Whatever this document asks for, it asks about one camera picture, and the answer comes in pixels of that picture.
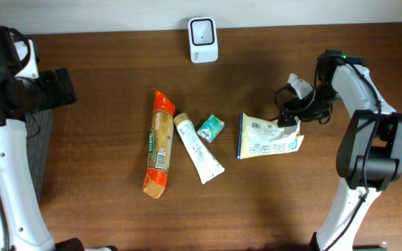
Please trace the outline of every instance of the toothpaste tube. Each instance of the toothpaste tube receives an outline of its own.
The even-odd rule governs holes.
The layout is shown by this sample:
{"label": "toothpaste tube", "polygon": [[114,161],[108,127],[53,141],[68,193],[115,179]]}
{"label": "toothpaste tube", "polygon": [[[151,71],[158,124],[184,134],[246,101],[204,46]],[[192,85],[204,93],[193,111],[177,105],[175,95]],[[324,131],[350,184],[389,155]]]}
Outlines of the toothpaste tube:
{"label": "toothpaste tube", "polygon": [[215,157],[209,152],[209,150],[207,150],[206,146],[196,135],[195,127],[193,127],[192,121],[190,121],[187,114],[180,114],[176,116],[173,121],[176,125],[179,136],[181,136],[182,142],[184,143],[184,146],[200,175],[201,183],[205,184],[207,181],[210,181],[224,172],[224,168],[220,163],[218,163]]}
{"label": "toothpaste tube", "polygon": [[240,136],[237,159],[261,155],[291,153],[299,150],[303,135],[299,135],[300,121],[297,125],[280,128],[276,121],[266,121],[240,114]]}

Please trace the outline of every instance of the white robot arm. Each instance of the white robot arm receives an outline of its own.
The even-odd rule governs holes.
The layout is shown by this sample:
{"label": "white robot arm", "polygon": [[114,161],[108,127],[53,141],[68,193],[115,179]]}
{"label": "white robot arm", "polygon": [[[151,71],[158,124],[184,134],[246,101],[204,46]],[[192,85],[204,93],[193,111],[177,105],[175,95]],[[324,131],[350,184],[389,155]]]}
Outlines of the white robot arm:
{"label": "white robot arm", "polygon": [[[21,41],[14,43],[13,35]],[[0,26],[0,251],[84,250],[76,238],[54,243],[38,207],[26,149],[26,114],[75,101],[67,70],[39,73],[33,41]]]}
{"label": "white robot arm", "polygon": [[[320,86],[315,83],[312,89],[291,74],[288,85],[276,93],[277,105],[277,95],[283,89],[297,95],[278,105],[280,127],[291,126],[296,116],[304,122],[328,123],[339,96],[351,118],[336,158],[338,191],[327,219],[313,235],[310,243],[313,251],[353,250],[353,240],[369,206],[389,182],[401,176],[402,114],[385,102],[364,66],[361,58],[327,50],[318,57],[315,71]],[[374,135],[385,141],[386,146],[372,147]]]}

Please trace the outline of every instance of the green candy packet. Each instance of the green candy packet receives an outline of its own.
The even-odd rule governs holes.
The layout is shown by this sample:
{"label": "green candy packet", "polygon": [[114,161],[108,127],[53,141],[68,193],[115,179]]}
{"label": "green candy packet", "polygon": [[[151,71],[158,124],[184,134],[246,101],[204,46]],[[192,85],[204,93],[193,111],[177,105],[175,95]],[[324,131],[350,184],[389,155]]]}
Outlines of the green candy packet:
{"label": "green candy packet", "polygon": [[215,137],[224,128],[224,122],[219,120],[214,115],[210,115],[209,119],[204,122],[200,129],[196,132],[198,136],[205,139],[207,142],[212,142]]}

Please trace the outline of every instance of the packaging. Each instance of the packaging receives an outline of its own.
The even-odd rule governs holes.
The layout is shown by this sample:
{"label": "packaging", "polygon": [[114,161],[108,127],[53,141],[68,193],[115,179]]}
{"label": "packaging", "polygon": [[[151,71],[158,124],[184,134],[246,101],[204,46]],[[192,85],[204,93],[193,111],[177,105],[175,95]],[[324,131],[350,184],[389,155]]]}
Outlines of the packaging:
{"label": "packaging", "polygon": [[300,121],[297,125],[279,128],[277,121],[266,121],[240,114],[240,135],[237,146],[237,159],[261,155],[291,153],[299,150],[303,135],[299,135]]}
{"label": "packaging", "polygon": [[209,119],[204,122],[200,129],[196,132],[201,138],[211,143],[212,140],[220,133],[224,128],[224,122],[219,120],[214,115],[210,115]]}
{"label": "packaging", "polygon": [[224,172],[224,168],[215,157],[207,150],[206,146],[196,135],[192,121],[183,113],[174,118],[179,136],[200,175],[201,183],[206,183]]}
{"label": "packaging", "polygon": [[155,92],[153,119],[148,148],[148,169],[143,192],[158,199],[167,184],[173,139],[173,116],[176,107],[159,91]]}

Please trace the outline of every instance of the brown wooden surface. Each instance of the brown wooden surface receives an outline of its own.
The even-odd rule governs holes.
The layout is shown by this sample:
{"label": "brown wooden surface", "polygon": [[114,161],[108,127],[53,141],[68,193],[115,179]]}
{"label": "brown wooden surface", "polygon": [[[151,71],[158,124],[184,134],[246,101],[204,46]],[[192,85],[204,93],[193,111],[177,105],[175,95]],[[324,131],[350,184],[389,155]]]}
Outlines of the brown wooden surface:
{"label": "brown wooden surface", "polygon": [[[305,244],[325,221],[338,184],[336,150],[349,118],[303,123],[297,153],[235,160],[239,113],[278,115],[274,92],[290,73],[312,82],[326,48],[364,56],[387,102],[402,112],[402,24],[218,30],[219,58],[195,65],[186,31],[35,37],[41,70],[66,67],[78,102],[54,110],[40,209],[55,241],[120,250],[245,250]],[[202,185],[178,134],[167,190],[141,192],[153,93],[201,124],[225,129],[207,148],[225,173]],[[372,205],[357,245],[402,250],[402,177]]]}

